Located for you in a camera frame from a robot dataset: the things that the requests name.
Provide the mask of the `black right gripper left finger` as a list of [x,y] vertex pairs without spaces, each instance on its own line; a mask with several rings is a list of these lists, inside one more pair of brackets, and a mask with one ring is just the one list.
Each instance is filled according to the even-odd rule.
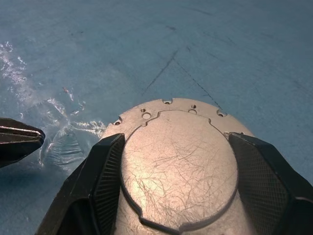
[[122,133],[101,139],[64,181],[35,235],[111,235],[121,187]]

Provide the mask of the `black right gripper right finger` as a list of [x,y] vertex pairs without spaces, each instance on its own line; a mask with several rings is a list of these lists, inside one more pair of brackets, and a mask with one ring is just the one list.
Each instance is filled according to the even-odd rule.
[[231,132],[239,194],[257,235],[313,235],[313,186],[270,143]]

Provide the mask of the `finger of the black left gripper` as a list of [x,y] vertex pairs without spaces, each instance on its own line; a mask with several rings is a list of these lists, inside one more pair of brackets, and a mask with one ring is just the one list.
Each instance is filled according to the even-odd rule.
[[0,117],[0,133],[45,139],[45,133],[41,129],[11,118]]
[[0,133],[0,168],[14,164],[39,149],[43,135],[21,136]]

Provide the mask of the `blue plastic table cover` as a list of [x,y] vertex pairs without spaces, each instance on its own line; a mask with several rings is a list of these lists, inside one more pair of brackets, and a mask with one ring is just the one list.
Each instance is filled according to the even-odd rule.
[[0,0],[0,117],[45,143],[0,169],[0,235],[34,235],[107,125],[209,103],[313,184],[313,0]]

